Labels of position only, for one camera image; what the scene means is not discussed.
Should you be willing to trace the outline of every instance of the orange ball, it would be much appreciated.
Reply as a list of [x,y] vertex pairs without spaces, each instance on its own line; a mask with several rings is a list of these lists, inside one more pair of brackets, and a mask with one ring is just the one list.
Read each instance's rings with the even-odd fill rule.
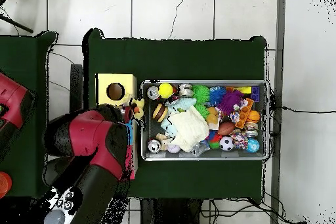
[[252,122],[252,123],[257,123],[259,120],[260,120],[260,115],[258,111],[256,110],[251,110],[246,119],[247,122]]

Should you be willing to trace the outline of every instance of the toy burger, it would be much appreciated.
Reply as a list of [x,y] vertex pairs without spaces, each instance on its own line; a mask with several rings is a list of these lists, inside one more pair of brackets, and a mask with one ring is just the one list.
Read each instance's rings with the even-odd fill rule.
[[153,119],[155,119],[155,121],[157,121],[158,123],[161,123],[163,121],[163,119],[165,118],[165,116],[167,115],[168,112],[168,108],[166,106],[164,106],[163,104],[159,103],[154,112],[153,112]]

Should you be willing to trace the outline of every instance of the toy block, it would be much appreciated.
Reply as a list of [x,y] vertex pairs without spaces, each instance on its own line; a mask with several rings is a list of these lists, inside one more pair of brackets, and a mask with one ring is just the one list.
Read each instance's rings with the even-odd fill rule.
[[259,87],[252,87],[251,99],[259,102]]
[[247,106],[244,106],[240,110],[240,116],[239,116],[239,121],[236,122],[235,126],[242,129],[244,127],[244,124],[246,122],[247,116],[249,115],[249,112],[251,111],[252,105],[254,103],[254,100],[252,99],[246,99],[248,101]]

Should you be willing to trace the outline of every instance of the blue ball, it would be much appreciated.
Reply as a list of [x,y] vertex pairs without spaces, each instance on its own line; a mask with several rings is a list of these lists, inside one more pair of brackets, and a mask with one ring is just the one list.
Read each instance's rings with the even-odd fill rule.
[[249,142],[247,143],[247,149],[248,152],[256,152],[259,149],[259,142],[258,140],[254,138],[249,138]]

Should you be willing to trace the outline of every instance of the white cloth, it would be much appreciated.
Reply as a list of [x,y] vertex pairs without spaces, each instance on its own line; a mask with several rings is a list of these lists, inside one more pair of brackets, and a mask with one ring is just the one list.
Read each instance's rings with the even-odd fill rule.
[[190,152],[193,146],[209,135],[207,122],[193,106],[185,112],[171,115],[169,121],[177,129],[170,144],[178,145],[185,152]]

